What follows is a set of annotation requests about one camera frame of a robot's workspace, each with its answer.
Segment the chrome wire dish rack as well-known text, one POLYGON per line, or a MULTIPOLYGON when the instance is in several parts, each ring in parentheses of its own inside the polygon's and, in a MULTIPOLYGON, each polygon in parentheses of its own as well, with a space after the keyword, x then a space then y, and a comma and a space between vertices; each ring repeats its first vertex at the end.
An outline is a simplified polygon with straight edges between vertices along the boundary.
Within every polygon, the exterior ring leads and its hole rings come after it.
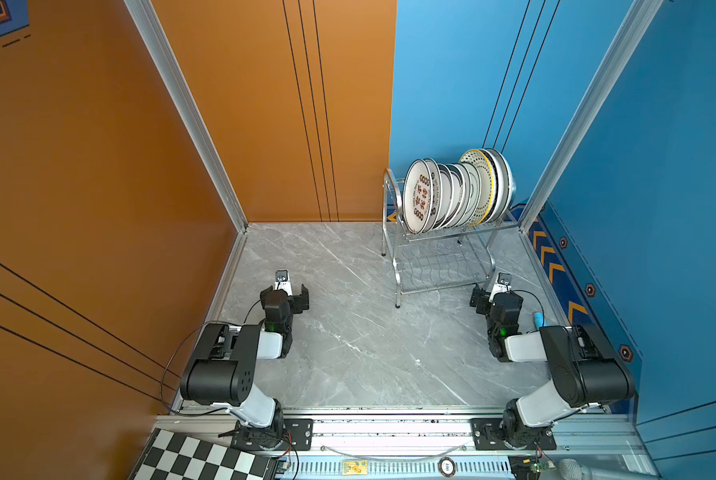
POLYGON ((492 246, 500 232, 518 226, 513 214, 493 223, 413 234, 403 216, 403 185, 391 169, 384 171, 381 255, 392 264, 395 306, 411 294, 493 284, 492 246))

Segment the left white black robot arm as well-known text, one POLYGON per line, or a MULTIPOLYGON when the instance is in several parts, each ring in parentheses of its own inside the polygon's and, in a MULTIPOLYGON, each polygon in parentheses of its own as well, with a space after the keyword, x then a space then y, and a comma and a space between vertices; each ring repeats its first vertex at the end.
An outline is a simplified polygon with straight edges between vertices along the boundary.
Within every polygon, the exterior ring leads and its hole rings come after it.
POLYGON ((260 293, 264 319, 242 326, 210 323, 203 329, 180 380, 180 395, 210 408, 225 411, 239 425, 231 430, 235 445, 273 450, 293 444, 277 399, 255 385, 259 360, 288 356, 293 343, 293 320, 309 309, 309 290, 294 294, 290 283, 279 282, 260 293))

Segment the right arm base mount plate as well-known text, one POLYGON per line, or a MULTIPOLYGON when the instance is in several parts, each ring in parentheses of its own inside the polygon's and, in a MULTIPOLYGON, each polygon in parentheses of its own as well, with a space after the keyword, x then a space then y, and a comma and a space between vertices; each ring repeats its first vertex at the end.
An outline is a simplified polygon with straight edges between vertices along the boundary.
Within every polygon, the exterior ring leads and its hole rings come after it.
POLYGON ((495 417, 470 420, 471 436, 478 451, 487 450, 542 450, 553 451, 557 443, 549 427, 527 427, 522 423, 505 425, 495 417))

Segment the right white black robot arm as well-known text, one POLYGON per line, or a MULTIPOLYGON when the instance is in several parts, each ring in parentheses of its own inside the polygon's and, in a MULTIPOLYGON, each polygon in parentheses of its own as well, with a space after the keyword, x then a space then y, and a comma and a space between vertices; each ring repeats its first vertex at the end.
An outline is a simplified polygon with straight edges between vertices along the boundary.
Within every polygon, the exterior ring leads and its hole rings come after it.
POLYGON ((550 373, 549 381, 510 400, 501 420, 478 427, 476 435, 513 449, 538 446, 558 421, 635 395, 634 376, 599 327, 549 325, 522 333, 523 298, 504 283, 490 291, 476 285, 470 305, 485 317, 489 350, 498 361, 544 362, 550 373))

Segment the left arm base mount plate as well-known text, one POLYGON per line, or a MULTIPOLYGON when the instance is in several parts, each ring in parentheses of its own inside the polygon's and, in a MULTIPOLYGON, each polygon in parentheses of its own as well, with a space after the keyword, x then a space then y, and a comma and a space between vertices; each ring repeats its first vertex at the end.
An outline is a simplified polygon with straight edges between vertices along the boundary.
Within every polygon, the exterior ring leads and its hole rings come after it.
POLYGON ((310 418, 284 417, 270 427, 239 426, 232 435, 230 445, 243 451, 283 452, 293 447, 309 451, 313 440, 314 421, 310 418))

